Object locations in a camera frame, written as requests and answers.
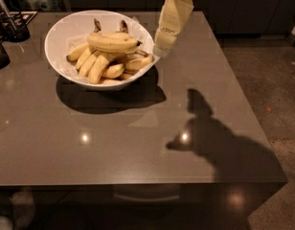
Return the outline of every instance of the tile floor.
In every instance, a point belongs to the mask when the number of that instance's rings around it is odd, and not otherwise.
[[[295,229],[295,47],[283,36],[218,41],[288,178],[249,228]]]

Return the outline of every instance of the table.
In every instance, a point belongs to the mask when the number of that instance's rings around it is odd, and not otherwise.
[[[195,205],[207,210],[186,218],[190,229],[232,229],[286,183],[202,12],[193,13],[169,57],[108,93],[69,82],[47,62],[45,36],[67,14],[39,13],[30,39],[4,42],[11,64],[0,70],[2,190],[76,186],[78,198],[102,195],[89,205],[178,205],[184,213]],[[124,14],[154,35],[158,13]]]

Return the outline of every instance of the gray table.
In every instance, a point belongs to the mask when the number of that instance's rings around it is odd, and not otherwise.
[[[114,93],[79,87],[47,62],[44,38],[65,15],[39,13],[30,39],[4,42],[11,64],[0,70],[0,187],[110,185],[120,199],[206,206],[209,198],[215,207],[231,200],[247,205],[238,218],[244,220],[284,185],[283,170],[201,12],[193,13],[169,57]],[[125,15],[154,34],[158,14]],[[150,194],[148,187],[157,190]],[[224,229],[226,221],[213,227]]]

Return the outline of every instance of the bowl rim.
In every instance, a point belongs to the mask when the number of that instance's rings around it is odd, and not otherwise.
[[[49,56],[49,53],[47,51],[47,48],[48,48],[48,45],[49,45],[49,36],[50,36],[50,33],[52,31],[52,29],[59,23],[61,23],[61,21],[65,20],[66,18],[68,17],[71,17],[71,16],[74,16],[74,15],[79,15],[81,13],[86,13],[86,12],[104,12],[104,13],[110,13],[112,15],[117,15],[117,16],[122,16],[122,17],[126,17],[127,19],[130,19],[130,20],[133,20],[131,17],[127,16],[127,15],[124,15],[124,14],[121,14],[121,13],[118,13],[118,12],[115,12],[115,11],[105,11],[105,10],[87,10],[87,11],[77,11],[77,12],[72,12],[66,16],[64,16],[63,18],[59,19],[52,27],[51,29],[48,31],[48,33],[46,34],[46,37],[45,37],[45,41],[44,41],[44,51],[45,51],[45,56],[48,60],[48,62],[51,64],[52,68],[54,68],[54,70],[56,72],[58,72],[60,75],[62,75],[65,79],[69,80],[69,81],[72,81],[74,83],[77,83],[81,86],[84,86],[86,88],[89,88],[89,89],[94,89],[94,90],[100,90],[100,91],[107,91],[107,90],[121,90],[123,88],[125,88],[126,86],[128,86],[129,84],[131,84],[132,82],[136,81],[137,79],[139,79],[140,77],[142,77],[157,61],[158,61],[158,56],[155,56],[153,53],[153,56],[154,58],[156,58],[154,60],[154,63],[151,63],[151,65],[144,71],[141,73],[140,76],[138,76],[137,78],[132,78],[132,79],[128,79],[128,80],[122,80],[121,83],[108,83],[108,84],[105,84],[105,83],[102,83],[102,84],[92,84],[92,83],[86,83],[86,82],[81,82],[81,81],[78,81],[76,80],[74,77],[70,77],[70,76],[67,76],[65,75],[63,72],[60,72],[57,70],[57,67],[54,66],[52,64],[52,62],[49,60],[50,56]],[[143,27],[139,21],[137,21],[137,23],[140,25],[141,27],[141,30],[144,30],[145,33],[147,33],[147,37],[150,37],[150,39],[152,40],[152,42],[154,43],[154,40],[152,38],[152,36],[150,35],[150,33],[148,32],[148,30]]]

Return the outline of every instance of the white bowl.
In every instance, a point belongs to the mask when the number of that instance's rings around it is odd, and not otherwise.
[[[75,66],[66,59],[69,49],[86,40],[94,30],[94,18],[101,22],[101,33],[119,30],[123,19],[128,32],[143,42],[140,49],[152,54],[154,41],[149,32],[140,23],[125,15],[112,11],[80,11],[60,19],[47,33],[45,38],[45,55],[52,67],[65,79],[97,91],[117,91],[125,88],[144,75],[159,59],[154,55],[154,61],[141,69],[128,80],[115,84],[91,84],[88,78],[80,77]]]

